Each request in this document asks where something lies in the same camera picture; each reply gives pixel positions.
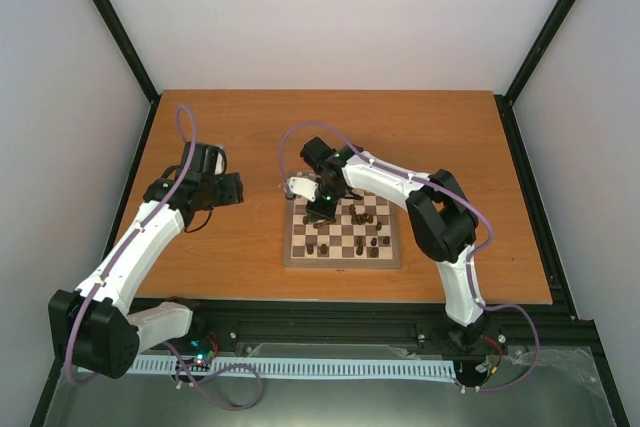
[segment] orange wooden surface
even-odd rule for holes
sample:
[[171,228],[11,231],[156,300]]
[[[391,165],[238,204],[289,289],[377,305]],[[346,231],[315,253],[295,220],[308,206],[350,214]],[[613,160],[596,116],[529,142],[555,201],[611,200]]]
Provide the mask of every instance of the orange wooden surface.
[[[278,143],[289,127],[313,119],[337,127],[391,163],[415,171],[451,171],[496,230],[495,243],[476,259],[485,299],[551,301],[491,92],[165,91],[121,233],[131,223],[147,186],[180,160],[174,112],[182,103],[196,115],[198,140],[224,144],[228,171],[240,172],[245,201],[216,209],[202,231],[178,236],[156,262],[139,296],[444,300],[436,266],[415,245],[404,212],[398,218],[402,251],[398,271],[339,273],[283,267],[285,200]],[[341,146],[329,133],[302,129],[287,144],[288,169],[304,167],[298,153],[314,135]],[[204,215],[198,214],[193,226]],[[478,239],[485,238],[480,228]]]

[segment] white robotic arm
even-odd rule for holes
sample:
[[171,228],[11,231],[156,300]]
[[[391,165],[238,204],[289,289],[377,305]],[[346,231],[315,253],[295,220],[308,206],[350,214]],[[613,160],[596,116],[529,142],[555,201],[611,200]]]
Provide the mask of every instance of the white robotic arm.
[[[185,154],[189,146],[185,145]],[[175,182],[170,174],[183,170],[185,158],[183,154],[180,165],[167,169],[149,186],[134,221],[100,266],[74,292],[59,290],[52,297],[49,320],[59,359],[71,347],[75,365],[118,378],[139,352],[189,332],[193,310],[186,301],[163,302],[129,315],[142,280],[166,246],[191,223],[195,212],[243,201],[240,176],[224,173],[224,149],[198,143],[183,182],[159,206]],[[78,319],[85,302],[89,307],[84,318]],[[78,322],[76,340],[69,343]]]
[[[475,241],[477,219],[452,201],[448,205],[445,202],[444,209],[439,212],[434,206],[438,196],[417,180],[433,180],[430,174],[408,171],[377,159],[369,152],[361,152],[361,155],[364,158],[354,155],[348,148],[335,151],[316,137],[305,145],[301,157],[319,177],[316,182],[292,177],[288,180],[289,191],[307,199],[308,214],[317,218],[332,218],[339,198],[352,195],[353,189],[374,193],[407,210],[416,242],[436,261],[448,317],[463,327],[473,325],[483,314],[478,305],[482,299],[479,294],[477,297],[472,295],[466,269],[467,255]],[[435,175],[462,194],[448,172],[439,171]],[[471,265],[470,270],[473,285],[479,292],[475,267]]]

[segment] purple cable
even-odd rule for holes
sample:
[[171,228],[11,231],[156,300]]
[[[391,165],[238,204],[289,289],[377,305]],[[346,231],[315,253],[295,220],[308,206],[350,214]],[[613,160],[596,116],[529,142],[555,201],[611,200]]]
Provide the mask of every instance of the purple cable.
[[[156,205],[156,207],[149,213],[149,215],[147,215],[142,220],[142,222],[140,222],[140,227],[142,228],[146,227],[149,224],[149,222],[153,220],[153,218],[160,211],[160,209],[162,209],[162,207],[169,201],[169,199],[174,194],[174,192],[178,189],[178,187],[180,187],[180,184],[182,183],[185,176],[187,175],[187,170],[189,170],[191,161],[193,160],[193,155],[196,150],[196,135],[197,135],[196,119],[193,115],[193,112],[188,106],[186,105],[178,106],[178,108],[176,109],[176,124],[178,127],[178,133],[180,134],[180,137],[182,138],[182,140],[186,139],[184,132],[182,131],[182,126],[180,125],[180,118],[179,118],[180,112],[182,112],[183,110],[187,112],[187,114],[189,115],[189,119],[191,121],[191,145],[189,146],[189,153],[187,155],[187,159],[185,162],[185,168],[182,169],[182,172],[180,172],[180,175],[178,176],[176,181],[173,183],[169,191],[162,198],[162,200],[158,202],[158,205]],[[133,240],[136,238],[139,232],[140,230],[138,229],[133,230],[127,236],[127,238],[122,241],[122,244],[120,244],[118,249],[111,256],[111,258],[109,259],[109,262],[107,262],[107,265],[105,266],[104,270],[100,274],[100,280],[102,282],[104,282],[105,279],[109,276],[109,273],[113,269],[113,266],[116,264],[117,260],[122,256],[124,251],[127,249],[127,247],[129,247],[131,242],[133,242]],[[76,315],[76,319],[73,322],[73,325],[71,326],[71,333],[69,334],[69,341],[67,342],[67,349],[64,354],[64,372],[65,372],[65,376],[67,377],[67,381],[69,382],[69,384],[71,384],[74,387],[81,387],[87,384],[88,382],[92,381],[98,376],[98,374],[93,373],[86,379],[76,380],[73,377],[72,361],[73,361],[73,349],[76,344],[76,339],[78,337],[78,331],[80,330],[80,325],[82,324],[82,319],[84,318],[87,312],[87,309],[89,308],[89,304],[91,303],[96,293],[98,292],[98,289],[102,285],[103,284],[101,282],[96,282],[96,284],[91,288],[91,290],[89,291],[89,294],[87,295],[87,297],[85,297],[84,301],[82,302],[82,305],[80,306],[80,310],[78,310],[78,314]]]
[[[176,348],[173,345],[171,345],[169,342],[163,342],[162,345],[164,345],[166,348],[168,348],[171,351],[171,353],[176,357],[176,359],[178,359],[178,363],[180,364],[180,370],[184,371],[184,373],[187,375],[187,377],[189,378],[189,381],[193,384],[193,386],[196,389],[198,389],[198,391],[200,391],[200,393],[204,396],[205,399],[207,399],[209,402],[211,402],[216,407],[219,407],[219,408],[224,409],[224,410],[231,410],[231,411],[247,410],[247,409],[250,409],[251,407],[253,407],[254,405],[256,405],[260,401],[260,398],[262,397],[262,392],[264,391],[264,384],[262,382],[262,377],[260,377],[260,374],[258,373],[258,371],[256,369],[254,369],[252,366],[250,366],[248,364],[231,364],[231,365],[228,365],[227,367],[224,367],[224,368],[214,372],[211,375],[207,375],[206,377],[204,377],[204,378],[202,378],[200,380],[196,380],[195,377],[193,376],[193,374],[191,373],[191,370],[189,370],[189,366],[184,361],[184,359],[180,356],[180,353],[176,350]],[[210,396],[205,390],[202,389],[202,387],[200,387],[200,384],[204,384],[205,382],[209,382],[209,381],[215,379],[216,377],[219,377],[221,374],[223,374],[225,372],[228,372],[230,370],[234,370],[234,369],[247,370],[247,371],[251,372],[255,376],[256,380],[258,381],[258,392],[253,397],[253,399],[251,399],[246,404],[244,404],[244,405],[225,404],[224,402],[221,402],[220,400],[216,399],[215,397]]]
[[[351,141],[349,141],[349,139],[347,139],[347,137],[342,132],[340,132],[335,127],[332,127],[332,126],[330,126],[328,124],[325,124],[324,122],[310,120],[310,121],[307,121],[307,122],[302,122],[300,124],[294,125],[293,127],[291,127],[289,130],[287,130],[285,132],[285,134],[282,136],[282,139],[280,140],[280,147],[278,149],[278,161],[279,161],[279,166],[280,166],[280,177],[282,178],[282,183],[284,184],[284,190],[285,190],[285,192],[287,194],[291,194],[291,190],[289,189],[289,185],[287,183],[287,174],[286,174],[285,167],[284,167],[284,146],[285,146],[285,143],[286,143],[287,139],[289,138],[289,136],[293,132],[295,132],[296,130],[301,129],[303,127],[321,127],[323,129],[326,129],[329,132],[331,132],[332,134],[334,134],[336,137],[338,137],[340,140],[342,140],[345,143],[345,145],[347,145],[353,151],[353,153],[357,157],[362,159],[364,162],[370,163],[373,160],[373,165],[375,165],[376,167],[378,167],[381,170],[384,170],[385,172],[389,172],[390,174],[397,175],[397,176],[402,177],[402,178],[405,178],[405,176],[406,176],[405,172],[403,172],[401,170],[394,169],[393,167],[385,165],[385,164],[383,164],[381,162],[377,162],[376,163],[375,159],[371,159],[371,158],[365,156],[362,152],[360,152],[358,149],[356,149],[355,145],[353,145],[351,143]],[[480,392],[497,392],[497,391],[504,390],[504,389],[509,388],[509,387],[513,387],[516,384],[519,384],[524,379],[529,377],[529,375],[531,375],[531,372],[533,372],[533,369],[535,368],[535,366],[538,363],[538,357],[539,357],[539,352],[540,352],[540,338],[538,336],[538,330],[536,329],[536,326],[533,323],[533,319],[527,313],[527,311],[524,310],[519,305],[516,305],[516,304],[501,304],[501,305],[497,305],[497,306],[494,306],[494,307],[489,307],[487,305],[484,305],[482,302],[480,302],[478,300],[478,293],[476,292],[475,285],[473,284],[473,271],[471,270],[471,261],[472,261],[472,259],[475,257],[475,255],[478,252],[483,251],[484,249],[489,247],[489,245],[491,245],[491,243],[493,242],[494,237],[495,237],[495,233],[494,233],[493,227],[491,226],[491,222],[489,222],[489,219],[487,219],[482,214],[482,212],[480,212],[476,207],[471,205],[469,203],[469,201],[467,201],[466,199],[460,197],[455,192],[451,192],[449,189],[441,187],[438,184],[435,184],[435,183],[433,183],[433,182],[431,182],[431,181],[429,181],[427,179],[423,179],[423,178],[415,177],[415,176],[413,176],[411,178],[408,178],[408,177],[406,177],[406,178],[409,181],[416,181],[416,182],[418,182],[420,184],[426,185],[427,187],[432,188],[436,192],[441,192],[444,195],[446,195],[447,197],[449,197],[449,198],[453,199],[454,201],[458,202],[459,204],[463,205],[464,207],[469,209],[471,212],[473,212],[473,214],[476,217],[478,217],[478,219],[487,228],[487,231],[489,232],[489,236],[487,237],[487,240],[485,240],[483,243],[481,243],[477,247],[473,248],[469,252],[469,254],[467,255],[467,258],[465,259],[465,268],[466,268],[466,271],[467,271],[467,281],[469,282],[469,290],[471,291],[471,295],[474,298],[474,302],[476,302],[476,304],[481,309],[483,309],[483,310],[485,310],[487,312],[495,312],[497,310],[503,310],[503,309],[516,309],[516,310],[520,311],[522,313],[522,315],[524,315],[524,317],[527,320],[527,322],[529,323],[529,326],[531,327],[531,331],[533,332],[533,339],[534,339],[534,342],[535,342],[535,345],[536,345],[536,355],[535,355],[533,363],[531,364],[529,369],[522,376],[520,376],[519,378],[517,378],[513,382],[509,382],[508,384],[502,385],[500,387],[494,387],[494,388],[490,388],[490,389],[480,389],[479,391]]]

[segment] purple wire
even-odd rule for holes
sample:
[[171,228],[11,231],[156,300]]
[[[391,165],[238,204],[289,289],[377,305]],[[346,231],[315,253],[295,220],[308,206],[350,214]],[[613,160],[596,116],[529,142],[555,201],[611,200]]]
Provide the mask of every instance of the purple wire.
[[529,369],[519,378],[517,378],[516,380],[514,380],[513,382],[509,382],[505,385],[502,385],[500,387],[494,387],[494,388],[490,388],[490,389],[480,389],[480,392],[498,392],[500,390],[504,390],[507,389],[509,387],[513,387],[514,385],[519,384],[520,382],[522,382],[524,379],[526,379],[527,377],[529,377],[529,375],[531,375],[531,373],[533,372],[533,369],[535,368],[535,366],[538,363],[538,357],[539,357],[539,351],[540,351],[540,338],[538,336],[538,330],[536,329],[535,324],[533,323],[533,319],[531,318],[531,316],[527,313],[526,310],[524,310],[522,307],[520,307],[519,305],[516,304],[501,304],[501,305],[497,305],[494,307],[489,307],[487,305],[485,305],[484,303],[480,302],[479,297],[478,297],[478,292],[476,291],[475,285],[473,283],[473,271],[471,268],[471,261],[473,260],[473,258],[476,256],[476,254],[478,254],[479,252],[483,251],[484,249],[486,249],[487,247],[489,247],[489,245],[491,245],[491,243],[493,242],[494,238],[495,238],[495,233],[493,230],[493,226],[491,225],[491,222],[489,222],[489,219],[487,219],[482,212],[480,212],[476,207],[474,207],[473,205],[471,205],[471,203],[469,203],[469,201],[467,201],[466,199],[462,198],[461,196],[459,196],[458,194],[456,194],[455,192],[451,192],[449,189],[446,189],[438,184],[435,184],[427,179],[423,179],[421,177],[416,177],[413,176],[410,179],[408,177],[406,177],[406,173],[403,172],[402,170],[398,170],[395,169],[393,167],[390,167],[388,165],[385,165],[381,162],[377,162],[375,161],[375,159],[371,159],[367,156],[365,156],[362,152],[360,152],[358,149],[356,149],[355,145],[353,145],[351,143],[351,141],[349,139],[347,139],[347,137],[340,132],[338,129],[336,129],[335,127],[332,127],[328,124],[325,124],[324,122],[319,122],[319,121],[315,121],[315,120],[309,120],[307,122],[301,122],[300,124],[294,125],[293,127],[291,127],[289,130],[287,130],[285,132],[285,134],[282,136],[282,139],[280,140],[280,147],[278,148],[278,163],[279,163],[279,167],[280,167],[280,177],[282,178],[282,183],[284,184],[284,189],[285,192],[287,194],[291,194],[291,190],[289,189],[289,185],[287,183],[287,174],[286,174],[286,170],[284,167],[284,146],[285,143],[287,141],[287,139],[289,138],[289,136],[295,132],[298,129],[301,129],[303,127],[321,127],[325,130],[328,130],[329,132],[331,132],[332,134],[334,134],[336,137],[338,137],[340,140],[342,140],[345,145],[347,145],[352,151],[353,153],[359,157],[360,159],[362,159],[364,162],[370,163],[371,160],[373,160],[373,165],[375,165],[377,168],[379,168],[380,170],[384,170],[385,172],[389,172],[390,174],[393,175],[397,175],[399,177],[402,178],[407,178],[407,180],[409,181],[416,181],[420,184],[426,185],[427,187],[432,188],[433,190],[435,190],[436,192],[441,192],[444,195],[446,195],[447,197],[453,199],[454,201],[458,202],[459,204],[463,205],[464,207],[466,207],[467,209],[469,209],[471,212],[473,212],[473,214],[478,217],[478,219],[485,225],[485,227],[487,228],[487,231],[489,233],[489,236],[487,237],[487,240],[485,240],[483,243],[481,243],[480,245],[478,245],[477,247],[473,248],[469,254],[467,255],[467,258],[465,259],[465,268],[467,271],[467,281],[469,282],[469,290],[471,291],[471,295],[473,296],[474,302],[483,310],[487,311],[487,312],[495,312],[497,310],[503,310],[503,309],[516,309],[518,311],[520,311],[522,313],[522,315],[524,315],[525,319],[527,320],[527,322],[529,323],[529,326],[531,327],[531,332],[533,332],[533,339],[535,342],[535,346],[536,346],[536,355],[535,358],[533,360],[533,363],[531,364],[531,366],[529,367]]
[[[192,363],[190,363],[190,364],[186,364],[186,365],[187,365],[187,367],[193,367],[193,366],[195,366],[195,365],[196,365],[196,363],[195,363],[195,362],[192,362]],[[178,382],[180,382],[180,374],[181,374],[181,373],[182,373],[182,367],[180,367],[180,368],[176,371],[176,375],[174,375],[174,376],[173,376],[173,380],[175,380],[175,381],[176,381],[176,384],[177,384]]]
[[[182,138],[182,140],[184,140],[185,142],[186,142],[186,137],[184,135],[184,132],[182,131],[182,126],[180,124],[180,117],[179,117],[180,112],[182,112],[183,110],[187,112],[187,114],[189,115],[189,119],[191,121],[191,145],[189,146],[189,153],[187,155],[187,159],[185,162],[185,168],[182,169],[182,171],[180,172],[180,175],[178,176],[176,181],[173,183],[169,191],[162,198],[162,200],[158,202],[158,205],[156,205],[156,207],[149,213],[149,215],[147,215],[142,220],[142,222],[140,222],[141,228],[146,227],[149,224],[149,222],[153,220],[153,218],[160,211],[160,209],[162,209],[162,207],[169,201],[169,199],[174,194],[174,192],[178,189],[178,187],[180,187],[180,184],[182,183],[185,176],[187,175],[187,170],[189,170],[191,161],[193,160],[193,155],[196,150],[196,136],[197,136],[196,119],[193,115],[193,112],[188,106],[180,105],[176,109],[176,124],[178,127],[178,133],[180,134],[180,137]],[[127,249],[127,247],[129,247],[131,242],[133,242],[133,240],[136,238],[139,232],[140,232],[139,229],[134,229],[133,231],[131,231],[131,233],[122,242],[122,244],[120,244],[118,249],[111,256],[111,258],[109,259],[109,262],[107,262],[107,265],[105,266],[104,270],[100,274],[100,280],[102,282],[104,282],[105,279],[109,276],[109,273],[113,269],[118,259],[122,256],[122,254]],[[92,381],[98,376],[98,374],[93,373],[86,379],[83,379],[83,380],[75,379],[73,376],[72,361],[73,361],[73,349],[76,344],[76,339],[78,337],[78,331],[80,330],[80,325],[82,324],[82,320],[87,312],[87,309],[89,308],[89,304],[91,304],[91,301],[93,300],[96,293],[98,292],[98,289],[101,286],[102,286],[102,283],[96,282],[96,284],[91,288],[91,290],[89,291],[89,294],[85,297],[84,301],[82,302],[82,305],[80,306],[80,310],[78,310],[78,314],[76,315],[76,319],[73,322],[73,325],[71,326],[71,333],[69,334],[69,341],[67,342],[67,349],[64,354],[64,372],[65,372],[67,381],[69,382],[69,384],[71,384],[74,387],[81,387],[87,384],[88,382]]]
[[[177,349],[171,345],[169,342],[163,342],[162,345],[164,345],[166,348],[168,348],[171,353],[176,357],[176,359],[178,359],[178,363],[180,364],[180,370],[184,371],[184,373],[187,375],[187,377],[189,378],[189,381],[193,384],[193,386],[198,389],[198,391],[200,391],[200,393],[204,396],[205,399],[207,399],[209,402],[211,402],[213,405],[215,405],[216,407],[219,407],[221,409],[224,410],[231,410],[231,411],[239,411],[239,410],[247,410],[250,409],[251,407],[253,407],[254,405],[256,405],[259,401],[260,398],[262,397],[262,392],[264,391],[264,384],[262,382],[262,377],[260,377],[260,374],[258,373],[258,371],[256,369],[254,369],[252,366],[250,366],[249,364],[231,364],[228,365],[227,367],[224,367],[216,372],[214,372],[211,375],[207,375],[206,377],[200,379],[200,380],[196,380],[195,377],[193,376],[193,374],[191,373],[191,370],[189,370],[189,366],[187,365],[187,363],[184,361],[184,359],[180,356],[180,353],[177,351]],[[215,397],[212,397],[211,395],[209,395],[201,386],[200,384],[204,384],[205,382],[209,382],[217,377],[219,377],[221,374],[228,372],[230,370],[234,370],[234,369],[244,369],[247,370],[249,372],[251,372],[256,380],[258,381],[258,392],[256,393],[256,395],[254,395],[253,399],[251,399],[249,402],[247,402],[244,405],[231,405],[231,404],[225,404],[224,402],[221,402],[220,400],[216,399]]]

